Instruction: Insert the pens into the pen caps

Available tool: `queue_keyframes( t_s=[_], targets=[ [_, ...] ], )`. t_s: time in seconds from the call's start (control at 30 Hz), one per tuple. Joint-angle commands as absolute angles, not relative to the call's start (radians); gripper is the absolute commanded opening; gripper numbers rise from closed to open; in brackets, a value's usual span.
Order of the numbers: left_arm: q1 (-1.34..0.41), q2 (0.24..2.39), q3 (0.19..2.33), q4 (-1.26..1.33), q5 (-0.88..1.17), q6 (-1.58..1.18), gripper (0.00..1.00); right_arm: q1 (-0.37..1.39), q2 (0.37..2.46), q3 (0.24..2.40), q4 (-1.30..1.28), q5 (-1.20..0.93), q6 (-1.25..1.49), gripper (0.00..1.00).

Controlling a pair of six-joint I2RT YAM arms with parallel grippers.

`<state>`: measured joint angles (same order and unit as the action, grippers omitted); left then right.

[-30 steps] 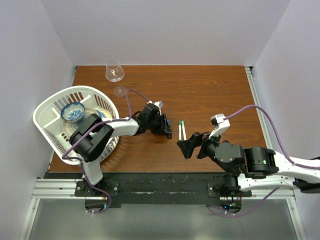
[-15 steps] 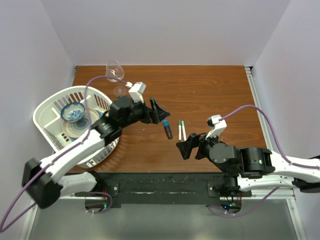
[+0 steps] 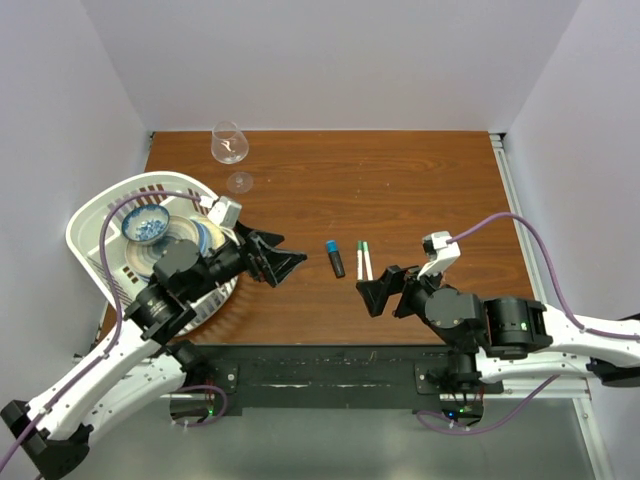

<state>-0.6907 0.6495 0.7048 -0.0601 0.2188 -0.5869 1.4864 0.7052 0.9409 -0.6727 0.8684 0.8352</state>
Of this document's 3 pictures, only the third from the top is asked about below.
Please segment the white pen light green end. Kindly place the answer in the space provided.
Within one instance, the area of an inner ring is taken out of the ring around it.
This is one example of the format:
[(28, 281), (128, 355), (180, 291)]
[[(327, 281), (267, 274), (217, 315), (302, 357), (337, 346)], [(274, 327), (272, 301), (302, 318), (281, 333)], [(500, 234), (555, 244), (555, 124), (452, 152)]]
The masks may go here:
[(368, 281), (371, 281), (373, 280), (373, 269), (372, 269), (370, 251), (369, 251), (369, 244), (367, 241), (363, 241), (362, 251), (363, 251), (366, 278)]

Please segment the black blue highlighter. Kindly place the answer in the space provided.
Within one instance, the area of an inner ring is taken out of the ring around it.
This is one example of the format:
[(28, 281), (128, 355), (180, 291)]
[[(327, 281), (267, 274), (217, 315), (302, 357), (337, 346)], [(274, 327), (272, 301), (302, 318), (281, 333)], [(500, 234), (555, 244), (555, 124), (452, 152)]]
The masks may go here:
[(344, 278), (345, 269), (337, 243), (334, 240), (327, 241), (326, 251), (335, 277)]

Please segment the white pen dark green end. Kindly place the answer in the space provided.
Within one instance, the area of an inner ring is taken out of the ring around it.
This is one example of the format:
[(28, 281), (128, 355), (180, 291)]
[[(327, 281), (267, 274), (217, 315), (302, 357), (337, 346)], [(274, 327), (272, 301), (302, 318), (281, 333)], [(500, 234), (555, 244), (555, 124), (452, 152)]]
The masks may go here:
[(357, 281), (364, 280), (363, 242), (357, 242)]

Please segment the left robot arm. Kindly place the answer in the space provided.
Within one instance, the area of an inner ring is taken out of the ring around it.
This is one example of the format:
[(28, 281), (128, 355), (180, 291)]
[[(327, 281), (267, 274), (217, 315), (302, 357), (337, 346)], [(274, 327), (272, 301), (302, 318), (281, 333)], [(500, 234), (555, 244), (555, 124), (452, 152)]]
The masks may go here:
[(87, 456), (111, 423), (153, 397), (200, 390), (207, 368), (164, 346), (196, 317), (192, 305), (247, 272), (281, 284), (307, 256), (280, 248), (283, 236), (249, 229), (208, 254), (190, 240), (169, 244), (150, 282), (121, 313), (111, 332), (64, 377), (40, 395), (14, 400), (1, 417), (43, 479), (62, 479)]

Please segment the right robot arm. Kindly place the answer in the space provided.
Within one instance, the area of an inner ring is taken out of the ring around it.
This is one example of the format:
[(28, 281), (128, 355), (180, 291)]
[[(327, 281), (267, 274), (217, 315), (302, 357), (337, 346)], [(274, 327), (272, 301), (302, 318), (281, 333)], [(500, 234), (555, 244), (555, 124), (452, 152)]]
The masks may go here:
[(596, 378), (605, 387), (639, 385), (639, 322), (618, 322), (615, 337), (577, 327), (556, 308), (518, 297), (482, 299), (397, 265), (356, 289), (368, 314), (381, 315), (389, 298), (400, 297), (396, 318), (418, 317), (447, 346), (445, 366), (426, 373), (441, 391), (474, 393), (510, 378), (571, 376)]

